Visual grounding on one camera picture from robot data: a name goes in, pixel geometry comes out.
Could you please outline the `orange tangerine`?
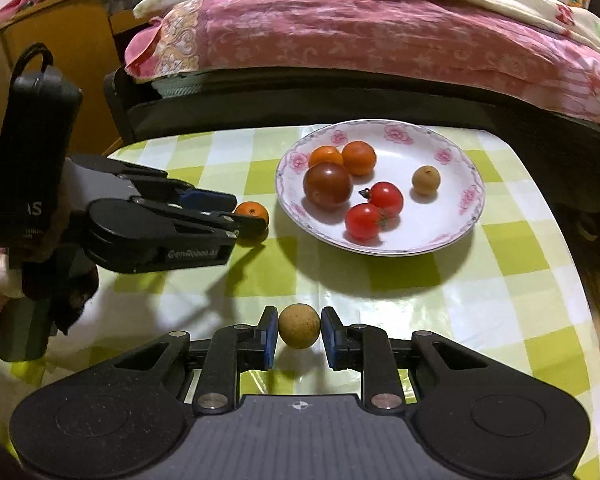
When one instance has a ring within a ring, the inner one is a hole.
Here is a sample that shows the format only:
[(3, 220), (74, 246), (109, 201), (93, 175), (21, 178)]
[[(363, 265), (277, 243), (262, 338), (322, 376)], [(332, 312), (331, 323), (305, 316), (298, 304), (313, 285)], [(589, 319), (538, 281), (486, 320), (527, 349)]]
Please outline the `orange tangerine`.
[(349, 142), (341, 151), (343, 166), (355, 177), (366, 177), (376, 166), (377, 155), (373, 147), (363, 141)]
[(308, 159), (308, 167), (312, 168), (323, 162), (342, 166), (343, 157), (336, 146), (323, 145), (312, 151)]
[(258, 202), (242, 202), (236, 209), (235, 214), (242, 217), (256, 218), (253, 229), (257, 233), (263, 233), (270, 224), (270, 214), (262, 204)]

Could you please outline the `brown longan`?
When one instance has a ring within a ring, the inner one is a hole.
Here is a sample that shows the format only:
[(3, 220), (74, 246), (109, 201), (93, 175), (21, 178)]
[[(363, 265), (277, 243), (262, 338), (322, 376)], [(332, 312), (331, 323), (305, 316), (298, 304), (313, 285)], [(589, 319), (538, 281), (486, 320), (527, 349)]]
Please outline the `brown longan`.
[(321, 319), (308, 304), (290, 304), (279, 315), (278, 333), (290, 348), (310, 348), (321, 333)]
[(436, 194), (440, 183), (439, 171), (434, 166), (422, 166), (414, 172), (412, 177), (414, 191), (423, 196)]

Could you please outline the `dark purple tomato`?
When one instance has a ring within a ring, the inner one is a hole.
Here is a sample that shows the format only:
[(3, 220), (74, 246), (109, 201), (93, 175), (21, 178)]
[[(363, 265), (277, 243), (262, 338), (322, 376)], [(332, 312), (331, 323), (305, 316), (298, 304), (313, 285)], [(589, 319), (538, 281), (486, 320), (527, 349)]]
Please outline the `dark purple tomato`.
[(349, 171), (336, 162), (320, 162), (303, 177), (306, 199), (322, 209), (336, 209), (347, 203), (353, 191)]

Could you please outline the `red cherry tomato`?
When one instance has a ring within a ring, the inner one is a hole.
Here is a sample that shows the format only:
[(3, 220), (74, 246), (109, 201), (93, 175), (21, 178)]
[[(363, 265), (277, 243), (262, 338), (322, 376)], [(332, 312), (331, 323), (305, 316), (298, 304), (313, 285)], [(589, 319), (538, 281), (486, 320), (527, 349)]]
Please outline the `red cherry tomato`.
[(377, 207), (385, 218), (397, 217), (404, 207), (401, 191), (390, 182), (377, 182), (370, 188), (363, 188), (358, 194)]
[(344, 218), (348, 237), (367, 242), (378, 237), (384, 217), (378, 207), (366, 203), (351, 207)]

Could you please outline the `green checkered tablecloth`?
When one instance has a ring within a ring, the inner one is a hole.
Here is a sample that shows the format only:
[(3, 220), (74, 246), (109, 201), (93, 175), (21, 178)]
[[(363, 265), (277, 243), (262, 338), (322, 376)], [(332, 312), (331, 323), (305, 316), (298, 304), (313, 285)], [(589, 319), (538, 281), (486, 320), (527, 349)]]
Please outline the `green checkered tablecloth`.
[(139, 346), (169, 330), (207, 338), (254, 323), (268, 304), (334, 307), (406, 338), (432, 330), (573, 394), (592, 436), (578, 475), (600, 479), (600, 348), (580, 276), (544, 197), (515, 152), (492, 134), (452, 129), (486, 184), (479, 223), (450, 247), (374, 258), (328, 246), (277, 205), (279, 159), (301, 127), (205, 132), (122, 148), (118, 157), (201, 188), (266, 207), (268, 237), (237, 247), (227, 266), (172, 273), (100, 272), (97, 295), (42, 362), (0, 361), (0, 442), (12, 410), (34, 388)]

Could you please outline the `light wooden cabinet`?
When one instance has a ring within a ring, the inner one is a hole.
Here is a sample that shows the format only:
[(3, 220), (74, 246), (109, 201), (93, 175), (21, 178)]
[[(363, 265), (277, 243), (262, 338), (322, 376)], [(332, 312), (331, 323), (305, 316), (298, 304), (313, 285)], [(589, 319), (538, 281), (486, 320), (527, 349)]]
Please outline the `light wooden cabinet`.
[(12, 68), (26, 47), (42, 42), (54, 66), (83, 93), (69, 152), (107, 155), (120, 148), (104, 81), (123, 64), (129, 41), (148, 25), (148, 18), (130, 10), (109, 12), (105, 0), (47, 0), (1, 24), (0, 133)]

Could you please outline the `white floral plate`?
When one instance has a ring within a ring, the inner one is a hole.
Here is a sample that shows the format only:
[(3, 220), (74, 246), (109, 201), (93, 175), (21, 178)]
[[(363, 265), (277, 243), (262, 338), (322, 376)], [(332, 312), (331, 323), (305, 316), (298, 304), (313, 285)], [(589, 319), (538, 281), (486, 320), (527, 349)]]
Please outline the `white floral plate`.
[(434, 252), (479, 220), (486, 188), (442, 133), (406, 122), (340, 122), (298, 140), (275, 174), (279, 205), (329, 245), (378, 257)]

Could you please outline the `pink floral quilt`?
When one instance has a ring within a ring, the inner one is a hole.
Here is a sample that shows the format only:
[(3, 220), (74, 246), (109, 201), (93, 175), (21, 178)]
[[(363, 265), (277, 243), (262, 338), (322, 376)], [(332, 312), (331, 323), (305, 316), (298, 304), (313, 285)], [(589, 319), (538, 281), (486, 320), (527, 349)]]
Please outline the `pink floral quilt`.
[(142, 0), (126, 71), (358, 70), (480, 88), (600, 125), (600, 18), (557, 0)]

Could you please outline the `dark wooden bed frame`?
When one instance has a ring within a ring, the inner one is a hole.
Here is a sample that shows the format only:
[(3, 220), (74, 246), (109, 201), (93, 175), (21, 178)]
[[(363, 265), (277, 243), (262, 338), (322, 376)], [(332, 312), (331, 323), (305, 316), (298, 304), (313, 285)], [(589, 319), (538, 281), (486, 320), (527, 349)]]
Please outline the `dark wooden bed frame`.
[(211, 130), (384, 118), (483, 130), (505, 141), (553, 202), (600, 210), (600, 126), (489, 90), (310, 68), (259, 68), (138, 82), (123, 68), (104, 92), (126, 144)]

